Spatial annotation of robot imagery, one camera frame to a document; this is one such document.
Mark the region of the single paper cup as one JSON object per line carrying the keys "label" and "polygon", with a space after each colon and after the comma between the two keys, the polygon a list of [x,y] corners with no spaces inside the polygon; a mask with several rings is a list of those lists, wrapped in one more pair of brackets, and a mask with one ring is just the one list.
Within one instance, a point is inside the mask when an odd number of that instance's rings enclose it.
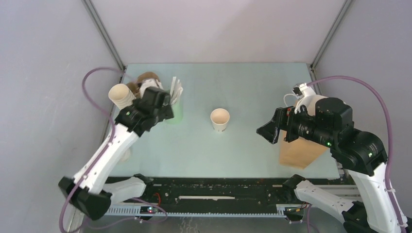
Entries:
{"label": "single paper cup", "polygon": [[230,120],[230,113],[224,108],[214,109],[210,114],[212,127],[217,132],[224,132]]}

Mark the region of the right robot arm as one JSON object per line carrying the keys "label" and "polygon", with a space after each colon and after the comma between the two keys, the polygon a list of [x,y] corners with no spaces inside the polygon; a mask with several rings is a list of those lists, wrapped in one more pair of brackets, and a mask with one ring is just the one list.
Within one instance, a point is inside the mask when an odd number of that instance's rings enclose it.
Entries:
{"label": "right robot arm", "polygon": [[315,97],[314,115],[305,106],[279,107],[257,133],[275,144],[280,131],[285,142],[307,139],[329,148],[332,157],[347,169],[361,196],[351,201],[316,187],[300,175],[283,183],[285,201],[314,204],[339,220],[348,233],[409,233],[412,220],[398,223],[385,187],[388,156],[382,141],[373,133],[354,128],[352,108],[338,98]]}

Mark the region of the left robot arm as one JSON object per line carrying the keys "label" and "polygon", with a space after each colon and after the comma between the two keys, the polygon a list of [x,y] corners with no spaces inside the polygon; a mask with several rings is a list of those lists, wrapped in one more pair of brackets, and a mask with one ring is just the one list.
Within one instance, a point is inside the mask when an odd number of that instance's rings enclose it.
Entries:
{"label": "left robot arm", "polygon": [[102,218],[112,204],[137,197],[153,198],[154,190],[141,177],[107,184],[106,180],[123,154],[157,123],[173,118],[169,93],[147,87],[141,98],[120,110],[105,139],[87,164],[72,178],[63,177],[58,186],[69,203],[91,220]]}

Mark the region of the green cup holder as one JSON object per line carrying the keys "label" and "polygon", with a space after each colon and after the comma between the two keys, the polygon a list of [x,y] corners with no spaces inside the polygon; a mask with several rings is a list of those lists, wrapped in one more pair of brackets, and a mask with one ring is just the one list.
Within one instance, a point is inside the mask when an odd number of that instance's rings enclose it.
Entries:
{"label": "green cup holder", "polygon": [[183,119],[183,100],[178,98],[171,104],[173,111],[173,118],[165,120],[167,124],[179,124]]}

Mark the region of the stack of paper cups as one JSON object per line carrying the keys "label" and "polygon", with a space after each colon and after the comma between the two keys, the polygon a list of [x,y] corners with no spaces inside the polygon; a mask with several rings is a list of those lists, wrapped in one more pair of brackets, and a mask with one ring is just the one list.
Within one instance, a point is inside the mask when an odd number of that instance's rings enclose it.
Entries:
{"label": "stack of paper cups", "polygon": [[132,90],[125,84],[114,85],[108,92],[109,99],[117,106],[119,110],[132,105],[136,99]]}

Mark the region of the brown paper bag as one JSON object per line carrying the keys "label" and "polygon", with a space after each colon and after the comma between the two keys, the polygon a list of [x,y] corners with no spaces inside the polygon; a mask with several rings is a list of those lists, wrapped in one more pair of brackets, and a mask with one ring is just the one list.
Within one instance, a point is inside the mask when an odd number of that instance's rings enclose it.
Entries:
{"label": "brown paper bag", "polygon": [[298,138],[290,143],[284,141],[285,131],[281,131],[279,163],[297,169],[305,169],[328,148],[304,138]]}

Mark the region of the stack of white lids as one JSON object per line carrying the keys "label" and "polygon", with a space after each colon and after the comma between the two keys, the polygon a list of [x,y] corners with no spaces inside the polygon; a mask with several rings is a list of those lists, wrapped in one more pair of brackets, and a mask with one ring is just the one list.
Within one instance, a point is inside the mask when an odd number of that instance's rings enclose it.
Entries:
{"label": "stack of white lids", "polygon": [[131,148],[128,148],[124,154],[122,155],[122,157],[120,158],[119,162],[125,162],[127,161],[130,157],[131,157]]}

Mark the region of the black front rail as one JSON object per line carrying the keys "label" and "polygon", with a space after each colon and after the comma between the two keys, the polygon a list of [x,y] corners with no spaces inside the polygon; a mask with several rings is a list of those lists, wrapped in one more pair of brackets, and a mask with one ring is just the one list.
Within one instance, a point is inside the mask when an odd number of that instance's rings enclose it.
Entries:
{"label": "black front rail", "polygon": [[283,188],[285,178],[154,178],[141,197],[168,214],[277,214],[281,204],[302,204]]}

